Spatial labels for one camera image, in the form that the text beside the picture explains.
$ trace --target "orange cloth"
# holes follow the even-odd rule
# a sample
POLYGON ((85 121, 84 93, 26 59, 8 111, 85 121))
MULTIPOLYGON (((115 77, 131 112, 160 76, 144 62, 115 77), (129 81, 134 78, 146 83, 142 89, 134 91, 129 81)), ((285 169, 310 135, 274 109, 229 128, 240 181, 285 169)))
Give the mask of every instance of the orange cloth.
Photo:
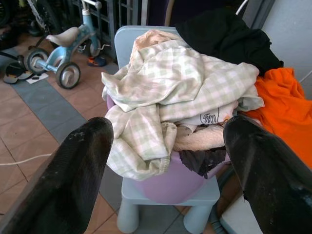
POLYGON ((255 86, 265 107, 249 111, 271 133, 279 136, 312 169, 312 101, 291 68, 272 69, 255 86))

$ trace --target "plaid cloth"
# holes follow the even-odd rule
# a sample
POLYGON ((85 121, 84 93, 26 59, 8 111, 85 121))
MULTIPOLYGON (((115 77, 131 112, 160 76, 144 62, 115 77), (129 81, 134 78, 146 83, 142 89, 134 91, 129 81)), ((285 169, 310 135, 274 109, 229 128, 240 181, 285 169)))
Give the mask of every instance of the plaid cloth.
POLYGON ((164 135, 161 122, 180 121, 235 100, 241 111, 264 106, 254 86, 259 71, 253 65, 202 55, 181 40, 143 48, 134 58, 115 75, 102 73, 103 98, 110 95, 118 106, 106 115, 115 134, 107 164, 121 176, 143 180, 166 171, 175 135, 164 135), (165 145, 164 139, 171 142, 165 145))

